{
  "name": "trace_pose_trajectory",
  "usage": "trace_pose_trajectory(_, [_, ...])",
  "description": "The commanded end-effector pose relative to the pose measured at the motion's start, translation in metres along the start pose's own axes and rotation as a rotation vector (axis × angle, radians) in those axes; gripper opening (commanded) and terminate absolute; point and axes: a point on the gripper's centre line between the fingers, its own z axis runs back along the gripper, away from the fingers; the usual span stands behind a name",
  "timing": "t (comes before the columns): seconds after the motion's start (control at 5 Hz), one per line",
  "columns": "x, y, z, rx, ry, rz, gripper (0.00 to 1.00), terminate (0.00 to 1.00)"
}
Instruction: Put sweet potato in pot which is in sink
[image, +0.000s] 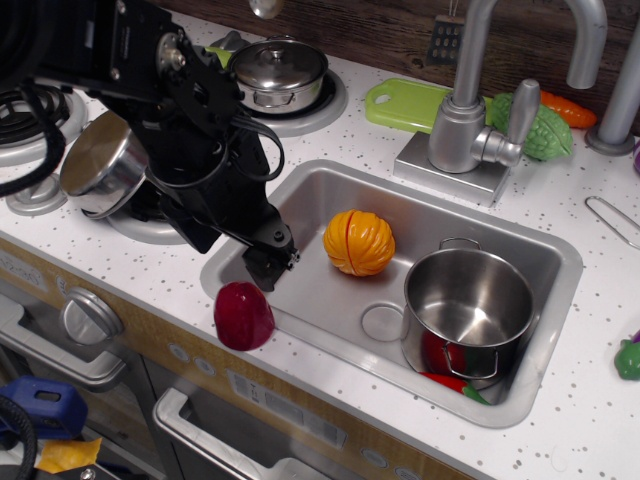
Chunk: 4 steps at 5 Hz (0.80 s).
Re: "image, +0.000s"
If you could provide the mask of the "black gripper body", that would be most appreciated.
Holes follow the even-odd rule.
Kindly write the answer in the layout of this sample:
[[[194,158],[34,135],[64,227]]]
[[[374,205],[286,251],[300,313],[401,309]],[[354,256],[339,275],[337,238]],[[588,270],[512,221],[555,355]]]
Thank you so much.
[[[284,223],[279,211],[268,202],[216,202],[212,207],[214,224],[227,235],[267,253],[281,263],[281,273],[296,248],[293,235]]]

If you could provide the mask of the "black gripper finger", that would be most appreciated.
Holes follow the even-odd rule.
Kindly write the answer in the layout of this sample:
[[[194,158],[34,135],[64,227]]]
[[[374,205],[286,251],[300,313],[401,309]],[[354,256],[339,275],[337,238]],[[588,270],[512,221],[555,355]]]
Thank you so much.
[[[286,270],[287,271],[291,271],[294,269],[294,267],[298,264],[298,262],[300,261],[301,255],[300,255],[300,251],[298,249],[295,249],[294,251],[292,251],[288,257],[287,263],[286,263]]]
[[[248,248],[242,258],[255,285],[263,292],[273,292],[281,276],[281,263],[255,248]]]

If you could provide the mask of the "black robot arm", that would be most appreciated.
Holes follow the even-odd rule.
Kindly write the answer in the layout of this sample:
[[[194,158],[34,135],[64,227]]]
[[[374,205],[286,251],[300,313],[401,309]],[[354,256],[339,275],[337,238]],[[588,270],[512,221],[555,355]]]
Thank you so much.
[[[171,14],[145,1],[5,1],[1,87],[26,101],[44,133],[43,162],[3,195],[44,180],[60,163],[62,132],[35,85],[80,89],[122,118],[149,157],[163,214],[207,252],[221,235],[244,244],[254,283],[274,289],[298,261],[293,236],[265,193],[279,175],[261,144],[272,131],[242,105],[235,76],[196,48]]]

